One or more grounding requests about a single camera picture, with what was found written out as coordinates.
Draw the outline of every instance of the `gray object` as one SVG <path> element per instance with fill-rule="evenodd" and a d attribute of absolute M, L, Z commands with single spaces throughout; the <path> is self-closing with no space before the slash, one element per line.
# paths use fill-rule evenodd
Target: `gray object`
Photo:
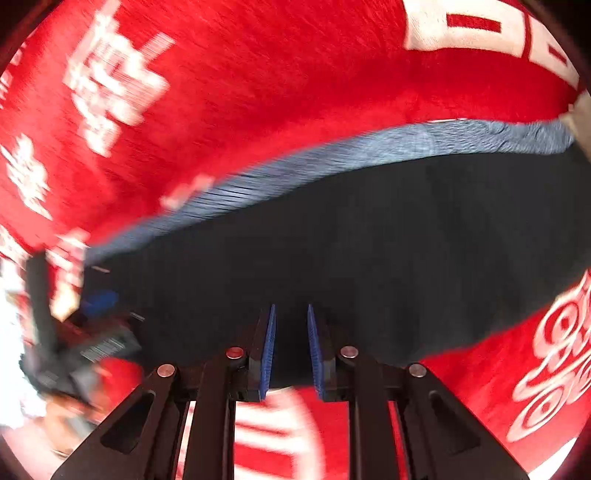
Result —
<path fill-rule="evenodd" d="M 96 428 L 96 425 L 86 420 L 82 415 L 66 419 L 66 423 L 81 440 L 86 440 L 86 437 Z"/>
<path fill-rule="evenodd" d="M 88 250 L 86 265 L 140 248 L 156 236 L 276 198 L 323 177 L 437 155 L 564 152 L 574 139 L 559 121 L 506 124 L 454 120 L 406 125 L 335 142 L 236 175 L 190 199 L 179 211 L 134 226 Z"/>
<path fill-rule="evenodd" d="M 239 346 L 233 346 L 226 350 L 226 356 L 230 360 L 238 360 L 239 358 L 242 358 L 244 356 L 244 350 Z"/>
<path fill-rule="evenodd" d="M 421 364 L 412 364 L 410 367 L 408 367 L 408 371 L 416 378 L 422 378 L 427 375 L 427 369 Z"/>
<path fill-rule="evenodd" d="M 340 350 L 340 354 L 344 358 L 357 358 L 359 355 L 359 350 L 357 350 L 354 346 L 347 345 Z"/>
<path fill-rule="evenodd" d="M 78 367 L 70 375 L 84 398 L 90 400 L 100 382 L 99 374 L 95 371 L 94 364 Z"/>
<path fill-rule="evenodd" d="M 581 150 L 591 160 L 591 95 L 581 93 L 570 111 L 560 117 L 577 139 Z"/>
<path fill-rule="evenodd" d="M 174 365 L 171 365 L 171 364 L 160 365 L 158 367 L 157 372 L 158 372 L 158 375 L 163 378 L 170 377 L 174 374 Z"/>

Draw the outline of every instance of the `black fabric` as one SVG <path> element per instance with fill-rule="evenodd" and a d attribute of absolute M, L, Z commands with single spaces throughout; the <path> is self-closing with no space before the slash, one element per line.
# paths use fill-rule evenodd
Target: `black fabric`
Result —
<path fill-rule="evenodd" d="M 267 302 L 272 386 L 311 381 L 310 302 L 403 365 L 513 326 L 578 280 L 590 192 L 576 146 L 366 168 L 155 239 L 101 263 L 110 274 L 87 268 L 84 294 L 112 288 L 146 317 L 148 369 L 207 359 Z"/>
<path fill-rule="evenodd" d="M 29 258 L 25 267 L 27 294 L 37 331 L 37 348 L 45 358 L 53 358 L 63 345 L 57 335 L 57 320 L 49 308 L 49 265 L 45 251 Z"/>

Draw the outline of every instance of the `white chinese character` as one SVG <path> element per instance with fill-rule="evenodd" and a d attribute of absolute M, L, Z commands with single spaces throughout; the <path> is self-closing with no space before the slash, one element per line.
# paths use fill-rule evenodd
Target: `white chinese character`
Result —
<path fill-rule="evenodd" d="M 6 94 L 8 93 L 8 89 L 12 84 L 12 75 L 10 72 L 5 71 L 2 76 L 0 76 L 0 100 L 6 100 Z"/>
<path fill-rule="evenodd" d="M 88 247 L 88 232 L 73 229 L 65 236 L 58 235 L 56 246 L 46 253 L 47 261 L 57 267 L 56 286 L 50 302 L 51 314 L 65 320 L 80 306 L 79 289 L 84 279 L 84 258 Z"/>
<path fill-rule="evenodd" d="M 168 82 L 146 66 L 174 44 L 158 33 L 141 49 L 117 33 L 113 19 L 120 0 L 108 0 L 95 14 L 95 21 L 69 60 L 64 83 L 73 90 L 72 99 L 84 117 L 80 134 L 90 149 L 104 157 L 121 134 L 107 118 L 135 126 L 142 114 L 168 90 Z"/>
<path fill-rule="evenodd" d="M 17 52 L 14 54 L 14 56 L 12 57 L 12 60 L 10 61 L 10 65 L 14 65 L 14 66 L 18 67 L 21 60 L 22 60 L 22 50 L 19 48 L 17 50 Z"/>
<path fill-rule="evenodd" d="M 18 244 L 2 225 L 0 225 L 0 254 L 9 258 L 21 268 L 25 268 L 25 262 L 29 258 L 29 254 L 25 249 Z"/>
<path fill-rule="evenodd" d="M 17 147 L 12 154 L 4 147 L 0 147 L 2 155 L 8 160 L 8 178 L 18 187 L 19 194 L 25 206 L 33 212 L 53 220 L 41 202 L 45 202 L 47 187 L 47 172 L 45 167 L 33 158 L 33 142 L 25 135 L 17 138 Z"/>

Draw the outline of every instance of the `red blanket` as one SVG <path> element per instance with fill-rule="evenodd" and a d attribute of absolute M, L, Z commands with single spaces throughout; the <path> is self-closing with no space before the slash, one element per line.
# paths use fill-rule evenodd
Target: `red blanket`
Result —
<path fill-rule="evenodd" d="M 0 225 L 94 244 L 179 186 L 408 123 L 552 119 L 578 83 L 514 0 L 65 0 L 0 82 Z"/>

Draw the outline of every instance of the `blue gripper pad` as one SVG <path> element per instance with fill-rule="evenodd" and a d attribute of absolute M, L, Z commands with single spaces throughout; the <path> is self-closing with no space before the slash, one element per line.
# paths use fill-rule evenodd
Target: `blue gripper pad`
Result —
<path fill-rule="evenodd" d="M 82 313 L 88 318 L 94 318 L 107 312 L 119 301 L 119 295 L 112 290 L 102 290 L 90 297 L 83 299 L 80 303 Z"/>
<path fill-rule="evenodd" d="M 273 364 L 273 348 L 275 347 L 275 305 L 271 306 L 269 322 L 267 323 L 267 335 L 265 336 L 265 345 L 261 356 L 261 385 L 259 395 L 264 400 L 269 390 L 271 381 L 271 365 Z"/>
<path fill-rule="evenodd" d="M 314 387 L 316 393 L 324 398 L 324 378 L 322 374 L 322 352 L 320 351 L 320 339 L 316 328 L 314 309 L 308 305 L 308 340 L 310 342 L 310 359 L 312 360 L 312 374 L 314 375 Z"/>

